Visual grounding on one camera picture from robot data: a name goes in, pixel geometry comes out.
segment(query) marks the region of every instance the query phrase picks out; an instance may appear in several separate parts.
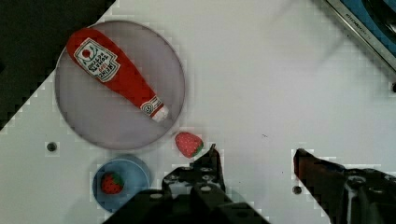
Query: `gray plate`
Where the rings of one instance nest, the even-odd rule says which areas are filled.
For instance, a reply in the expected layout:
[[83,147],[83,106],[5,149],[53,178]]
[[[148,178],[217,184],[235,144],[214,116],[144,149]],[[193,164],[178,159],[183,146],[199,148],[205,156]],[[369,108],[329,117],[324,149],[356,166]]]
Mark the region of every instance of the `gray plate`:
[[92,28],[126,53],[168,106],[169,115],[163,122],[155,122],[85,73],[65,49],[55,71],[55,94],[64,119],[78,135],[99,147],[136,149],[155,142],[175,124],[184,103],[185,79],[179,58],[166,40],[140,24],[107,21]]

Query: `screw hole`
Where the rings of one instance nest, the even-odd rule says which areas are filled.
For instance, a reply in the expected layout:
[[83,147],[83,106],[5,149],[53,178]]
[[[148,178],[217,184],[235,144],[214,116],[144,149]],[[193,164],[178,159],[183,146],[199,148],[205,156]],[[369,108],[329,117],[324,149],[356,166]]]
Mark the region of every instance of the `screw hole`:
[[301,189],[301,187],[299,187],[299,186],[294,186],[294,187],[293,187],[293,193],[294,193],[294,194],[301,194],[301,192],[303,192],[303,190]]
[[58,147],[56,146],[56,143],[51,142],[47,144],[47,150],[52,152],[55,151]]

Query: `strawberry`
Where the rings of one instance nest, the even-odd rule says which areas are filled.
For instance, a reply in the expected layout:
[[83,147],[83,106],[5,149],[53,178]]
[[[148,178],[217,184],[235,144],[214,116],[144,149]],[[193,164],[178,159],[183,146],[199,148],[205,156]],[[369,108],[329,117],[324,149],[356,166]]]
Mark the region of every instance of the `strawberry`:
[[118,194],[123,189],[123,181],[116,173],[105,173],[102,177],[102,192],[106,194]]
[[187,158],[194,157],[204,147],[204,142],[192,133],[179,133],[175,137],[178,150]]

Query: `ketchup bottle label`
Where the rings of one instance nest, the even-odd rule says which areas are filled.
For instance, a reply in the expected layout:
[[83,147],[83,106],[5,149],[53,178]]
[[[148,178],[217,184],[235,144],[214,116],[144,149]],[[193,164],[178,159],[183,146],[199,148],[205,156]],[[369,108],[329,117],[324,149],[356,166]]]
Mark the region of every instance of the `ketchup bottle label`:
[[111,80],[120,69],[117,55],[90,38],[76,49],[74,57],[82,68],[102,82]]

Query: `red ketchup bottle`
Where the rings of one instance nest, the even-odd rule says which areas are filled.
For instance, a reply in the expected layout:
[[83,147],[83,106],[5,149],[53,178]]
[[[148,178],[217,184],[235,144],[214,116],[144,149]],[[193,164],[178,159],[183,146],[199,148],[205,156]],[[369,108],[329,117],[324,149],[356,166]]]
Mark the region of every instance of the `red ketchup bottle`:
[[72,60],[96,80],[127,98],[155,121],[166,119],[168,108],[107,36],[95,29],[83,28],[72,34],[66,48]]

